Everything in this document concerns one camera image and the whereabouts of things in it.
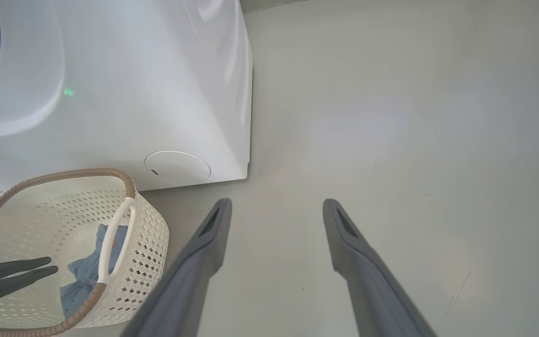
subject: washing machine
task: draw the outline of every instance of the washing machine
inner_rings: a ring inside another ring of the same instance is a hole
[[[0,189],[112,167],[138,190],[244,179],[238,0],[0,0]]]

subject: white plastic basket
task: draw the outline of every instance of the white plastic basket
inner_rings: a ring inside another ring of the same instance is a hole
[[[66,320],[59,289],[75,281],[66,266],[94,251],[99,224],[109,228],[98,283]],[[109,274],[119,225],[128,233]],[[59,271],[0,299],[0,336],[51,336],[129,320],[162,276],[168,240],[162,216],[122,171],[67,171],[20,183],[0,198],[0,262],[50,256]]]

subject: clothing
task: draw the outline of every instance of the clothing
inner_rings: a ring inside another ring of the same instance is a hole
[[[64,316],[66,318],[72,316],[80,308],[97,283],[99,277],[99,256],[101,254],[105,232],[107,232],[107,226],[100,224],[97,230],[95,251],[86,258],[76,260],[68,265],[68,269],[76,277],[76,282],[59,289],[62,308],[64,309]],[[118,226],[116,236],[114,237],[114,245],[111,248],[111,256],[109,257],[109,273],[114,270],[127,232],[128,226]]]

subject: blue garment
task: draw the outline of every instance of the blue garment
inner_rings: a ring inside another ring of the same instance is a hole
[[[62,308],[64,309],[64,316],[66,318],[72,316],[80,308],[97,283],[97,278],[99,277],[99,255],[101,254],[101,246],[103,245],[103,238],[106,231],[107,226],[100,224],[97,230],[95,251],[86,258],[76,260],[68,265],[68,269],[76,277],[76,282],[59,289],[62,297]],[[109,273],[114,270],[114,266],[118,261],[124,239],[126,238],[126,232],[128,232],[128,226],[118,226],[116,237],[114,237],[115,244],[111,248],[111,256],[109,257]]]

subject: washing machine door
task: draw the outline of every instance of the washing machine door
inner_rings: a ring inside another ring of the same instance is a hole
[[[63,81],[64,48],[53,4],[0,0],[0,136],[45,120]]]

